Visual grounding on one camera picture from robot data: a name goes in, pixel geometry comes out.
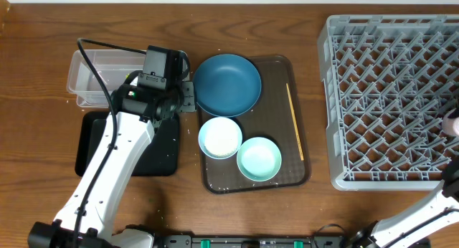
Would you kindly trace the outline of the dark blue plate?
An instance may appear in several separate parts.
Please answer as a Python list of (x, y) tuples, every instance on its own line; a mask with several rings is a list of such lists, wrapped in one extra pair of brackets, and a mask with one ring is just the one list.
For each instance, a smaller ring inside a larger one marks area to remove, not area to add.
[(193, 77), (198, 106), (219, 117), (237, 117), (250, 110), (262, 92), (262, 80), (249, 59), (218, 54), (199, 65)]

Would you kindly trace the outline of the light blue rice bowl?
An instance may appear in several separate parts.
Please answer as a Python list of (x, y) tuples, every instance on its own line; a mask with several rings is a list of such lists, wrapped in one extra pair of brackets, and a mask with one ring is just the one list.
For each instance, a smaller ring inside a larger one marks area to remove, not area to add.
[(198, 143), (206, 156), (217, 160), (226, 159), (240, 149), (242, 131), (232, 119), (212, 118), (200, 128)]

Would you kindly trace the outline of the mint green bowl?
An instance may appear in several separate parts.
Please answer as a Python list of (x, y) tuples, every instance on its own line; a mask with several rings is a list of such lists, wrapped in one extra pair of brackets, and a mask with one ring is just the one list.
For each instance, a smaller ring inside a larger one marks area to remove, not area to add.
[(238, 150), (236, 159), (241, 174), (256, 182), (272, 179), (282, 166), (279, 147), (270, 139), (263, 137), (246, 140)]

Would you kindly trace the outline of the pink cup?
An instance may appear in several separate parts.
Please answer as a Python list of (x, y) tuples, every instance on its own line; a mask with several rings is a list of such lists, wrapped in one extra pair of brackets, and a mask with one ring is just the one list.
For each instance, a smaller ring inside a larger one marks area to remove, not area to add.
[(445, 134), (458, 137), (458, 109), (451, 110), (448, 112), (442, 121), (442, 130)]

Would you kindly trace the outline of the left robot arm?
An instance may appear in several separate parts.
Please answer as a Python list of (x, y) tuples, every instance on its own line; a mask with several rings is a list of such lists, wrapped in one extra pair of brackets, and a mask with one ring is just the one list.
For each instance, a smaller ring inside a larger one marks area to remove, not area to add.
[(195, 110), (191, 69), (183, 51), (150, 46), (142, 70), (129, 74), (109, 92), (82, 47), (77, 45), (98, 81), (110, 110), (105, 130), (77, 188), (51, 224), (36, 222), (29, 247), (153, 247), (154, 235), (141, 226), (119, 234), (113, 222), (139, 158), (151, 144), (161, 121)]

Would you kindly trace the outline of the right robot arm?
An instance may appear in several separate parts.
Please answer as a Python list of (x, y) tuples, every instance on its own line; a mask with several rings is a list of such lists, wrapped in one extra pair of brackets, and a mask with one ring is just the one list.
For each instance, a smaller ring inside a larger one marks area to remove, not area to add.
[(450, 164), (442, 180), (422, 200), (388, 219), (376, 221), (348, 241), (347, 247), (410, 247), (458, 222), (458, 165)]

